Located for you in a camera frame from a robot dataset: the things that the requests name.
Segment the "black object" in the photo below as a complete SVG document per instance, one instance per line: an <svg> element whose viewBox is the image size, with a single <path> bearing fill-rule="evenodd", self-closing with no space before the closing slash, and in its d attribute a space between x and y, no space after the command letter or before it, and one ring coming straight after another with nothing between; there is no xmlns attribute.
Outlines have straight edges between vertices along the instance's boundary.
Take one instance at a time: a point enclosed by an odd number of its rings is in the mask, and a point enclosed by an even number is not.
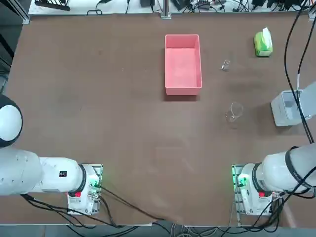
<svg viewBox="0 0 316 237"><path fill-rule="evenodd" d="M43 6L63 11L70 11L70 7L68 6L68 1L66 0L55 0L54 2L52 0L35 0L36 6Z"/></svg>
<svg viewBox="0 0 316 237"><path fill-rule="evenodd" d="M5 40L5 38L2 36L1 33L0 33L0 43L3 45L4 49L7 51L7 53L10 55L10 57L13 59L14 52L13 52L12 48L9 46L9 44L7 43L7 41Z"/></svg>
<svg viewBox="0 0 316 237"><path fill-rule="evenodd" d="M178 11L180 11L185 6L190 5L190 0L171 0L171 2L177 8Z"/></svg>
<svg viewBox="0 0 316 237"><path fill-rule="evenodd" d="M290 150L288 150L286 153L285 153L285 164L286 164L286 167L288 169L288 171L290 171L291 175L293 176L293 178L298 182L300 183L302 181L302 177L297 173L297 171L295 170L294 166L293 166L293 163L292 163L292 160L291 160L291 157L290 157L290 152L291 150L293 149L296 149L298 147L291 147ZM308 184L306 181L302 182L302 185L305 187L305 188L312 188L312 185Z"/></svg>
<svg viewBox="0 0 316 237"><path fill-rule="evenodd" d="M59 171L59 177L67 177L67 171L66 170Z"/></svg>
<svg viewBox="0 0 316 237"><path fill-rule="evenodd" d="M153 1L153 0L140 0L140 5L142 7L155 6L155 1Z"/></svg>
<svg viewBox="0 0 316 237"><path fill-rule="evenodd" d="M6 140L3 140L2 138L0 138L0 148L12 145L16 141L16 139L18 139L18 137L20 136L21 131L22 131L22 127L23 127L23 116L22 116L20 108L17 106L17 104L14 101L10 100L8 97L6 97L3 94L0 94L0 109L4 106L7 106L7 105L14 106L20 112L22 124L21 124L21 129L20 129L18 135L15 138L13 138L12 140L6 141Z"/></svg>
<svg viewBox="0 0 316 237"><path fill-rule="evenodd" d="M267 8L270 8L274 2L275 2L275 0L268 0Z"/></svg>
<svg viewBox="0 0 316 237"><path fill-rule="evenodd" d="M263 6L266 0L252 0L252 5L254 6Z"/></svg>
<svg viewBox="0 0 316 237"><path fill-rule="evenodd" d="M198 5L199 8L205 9L205 10L209 10L210 6L211 6L211 4L210 4L210 2L208 0L199 0L197 2L197 5Z"/></svg>

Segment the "white shelf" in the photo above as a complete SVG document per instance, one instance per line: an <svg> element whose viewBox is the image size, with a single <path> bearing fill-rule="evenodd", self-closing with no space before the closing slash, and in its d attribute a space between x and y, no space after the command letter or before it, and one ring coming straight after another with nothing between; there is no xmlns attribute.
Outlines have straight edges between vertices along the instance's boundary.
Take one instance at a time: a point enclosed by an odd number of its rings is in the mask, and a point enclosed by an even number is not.
<svg viewBox="0 0 316 237"><path fill-rule="evenodd" d="M163 0L155 0L156 4L154 6L154 12L161 12L158 1L163 8ZM68 6L70 7L70 11L63 11L58 9L52 9L48 7L41 7L35 5L35 0L31 1L31 6L29 9L30 15L86 15L87 11L94 10L96 4L99 2L99 0L69 0ZM192 2L192 5L194 5L197 2L197 0L194 0ZM249 11L252 10L253 5L251 4L252 0L249 0ZM227 0L223 3L225 5L225 11L226 12L232 12L233 8L237 8L239 3ZM218 12L224 12L223 10L220 10L220 4L211 4ZM276 3L272 5L271 8L267 8L267 2L261 7L258 6L256 9L254 9L253 12L270 12L272 9L274 9L276 6ZM103 14L124 14L127 8L127 0L111 0L108 3L105 4L99 4L98 9L102 10ZM181 11L178 11L176 7L173 5L171 1L169 1L169 12L170 13L182 13L184 9ZM200 9L201 12L215 12L215 10L210 9L209 11ZM128 12L129 14L136 14L136 13L152 13L152 10L150 7L141 7L140 0L130 0Z"/></svg>
<svg viewBox="0 0 316 237"><path fill-rule="evenodd" d="M158 0L154 6L154 12L161 12L158 5ZM87 11L94 10L99 0L69 0L68 6L70 11L63 11L58 9L52 9L48 7L36 6L35 0L31 1L29 15L86 15ZM163 1L159 0L161 7L163 7ZM112 0L105 4L99 4L103 14L124 14L127 8L127 0ZM150 7L141 7L140 0L130 0L127 13L152 13Z"/></svg>

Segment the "green tissue box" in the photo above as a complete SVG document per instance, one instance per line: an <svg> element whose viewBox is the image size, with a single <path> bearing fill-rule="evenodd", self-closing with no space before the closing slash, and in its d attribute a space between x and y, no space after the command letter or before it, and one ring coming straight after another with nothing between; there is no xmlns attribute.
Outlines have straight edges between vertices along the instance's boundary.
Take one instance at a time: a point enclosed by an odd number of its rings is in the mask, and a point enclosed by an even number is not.
<svg viewBox="0 0 316 237"><path fill-rule="evenodd" d="M268 28L257 32L254 37L255 51L257 57L269 57L272 53L272 39Z"/></svg>

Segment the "clear glass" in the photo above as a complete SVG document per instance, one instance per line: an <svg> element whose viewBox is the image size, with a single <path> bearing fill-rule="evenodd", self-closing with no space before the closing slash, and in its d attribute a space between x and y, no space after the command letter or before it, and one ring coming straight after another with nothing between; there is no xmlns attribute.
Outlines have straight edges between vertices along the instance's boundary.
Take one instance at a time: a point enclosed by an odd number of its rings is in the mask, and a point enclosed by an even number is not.
<svg viewBox="0 0 316 237"><path fill-rule="evenodd" d="M243 106L239 102L232 102L230 109L225 113L227 122L234 122L242 116Z"/></svg>
<svg viewBox="0 0 316 237"><path fill-rule="evenodd" d="M227 72L228 70L229 70L229 65L230 65L230 61L229 60L225 60L224 61L224 63L223 63L223 65L222 65L222 70L224 71L224 72Z"/></svg>

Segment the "wire bundle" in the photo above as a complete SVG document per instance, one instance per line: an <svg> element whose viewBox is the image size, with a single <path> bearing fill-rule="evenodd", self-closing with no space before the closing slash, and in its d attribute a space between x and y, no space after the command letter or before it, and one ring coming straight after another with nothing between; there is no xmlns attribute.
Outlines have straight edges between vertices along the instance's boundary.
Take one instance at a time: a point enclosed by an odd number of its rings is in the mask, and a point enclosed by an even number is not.
<svg viewBox="0 0 316 237"><path fill-rule="evenodd" d="M213 227L199 233L194 227L179 226L181 227L180 233L177 233L177 226L177 224L172 224L170 237L211 237L217 231L217 227Z"/></svg>

